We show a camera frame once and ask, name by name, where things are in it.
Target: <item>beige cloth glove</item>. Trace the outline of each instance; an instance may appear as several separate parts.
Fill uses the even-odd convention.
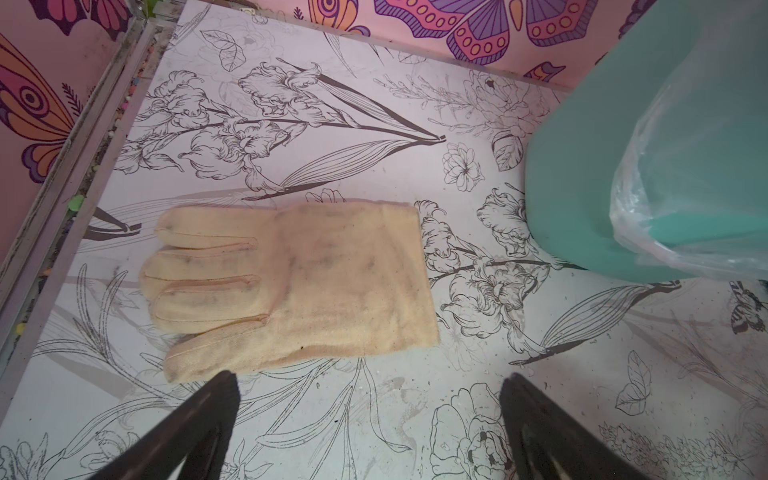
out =
[[[182,207],[155,233],[178,248],[141,269],[152,321],[200,334],[167,354],[169,382],[439,342],[412,207]]]

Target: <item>purple butterfly wing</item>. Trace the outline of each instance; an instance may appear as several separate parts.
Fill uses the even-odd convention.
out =
[[[487,0],[374,0],[376,13],[399,18],[416,38],[445,37]]]
[[[486,65],[504,56],[509,46],[509,20],[504,0],[490,0],[471,13],[448,39],[458,60]]]
[[[527,0],[528,38],[538,47],[583,38],[598,0]]]

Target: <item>floral patterned floor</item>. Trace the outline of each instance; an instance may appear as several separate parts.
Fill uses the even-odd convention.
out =
[[[562,100],[190,0],[0,427],[0,475],[90,475],[200,387],[165,382],[177,338],[138,290],[165,210],[371,199],[419,209],[441,345],[241,376],[223,478],[513,478],[513,372],[652,478],[759,477],[766,284],[629,284],[539,249],[521,161]]]

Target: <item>metal frame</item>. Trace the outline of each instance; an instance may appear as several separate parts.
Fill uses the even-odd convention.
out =
[[[28,250],[30,253],[28,258],[21,259],[26,261],[19,267],[21,268],[20,274],[12,286],[8,299],[2,305],[2,310],[0,310],[0,340],[8,339],[13,326],[20,317],[26,314],[25,307],[28,305],[30,292],[35,287],[41,265],[48,258],[51,248],[61,232],[61,227],[66,221],[68,201],[77,194],[85,174],[91,168],[93,159],[100,154],[104,139],[107,138],[107,133],[114,123],[115,111],[123,104],[127,90],[141,66],[157,29],[157,24],[152,20],[135,22],[129,28],[123,48],[115,58],[111,70],[104,75],[99,92],[92,99],[94,103],[90,110],[92,114],[87,115],[88,122],[81,125],[78,130],[84,134],[77,134],[73,131],[73,135],[77,134],[73,144],[78,144],[76,145],[78,148],[71,148],[59,158],[55,175],[49,178],[51,184],[49,185],[46,181],[45,185],[48,185],[48,189],[41,191],[41,194],[46,192],[50,197],[44,199],[45,205],[36,204],[28,219],[28,223],[37,225],[38,237],[36,239],[30,237],[32,230],[27,230],[26,235],[22,237],[22,244],[24,244],[25,249],[19,248],[14,252],[12,262],[21,259],[23,250]],[[137,86],[125,111],[125,121],[122,121],[114,130],[111,142],[103,154],[102,163],[94,175],[81,209],[74,219],[64,243],[59,248],[58,256],[42,291],[34,301],[24,334],[18,339],[10,361],[0,378],[0,419],[5,417],[18,384],[21,382],[27,363],[48,320],[78,245],[85,229],[88,228],[96,204],[104,192],[114,163],[128,131],[131,129],[132,119],[138,113],[150,82],[151,79],[146,78],[140,81]],[[4,276],[2,281],[6,281],[8,278]]]

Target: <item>orange butterfly wing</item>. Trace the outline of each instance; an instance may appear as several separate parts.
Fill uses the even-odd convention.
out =
[[[0,35],[0,121],[33,140],[22,161],[41,183],[67,140],[74,120],[40,72]]]
[[[310,20],[346,30],[357,18],[357,0],[310,0]]]

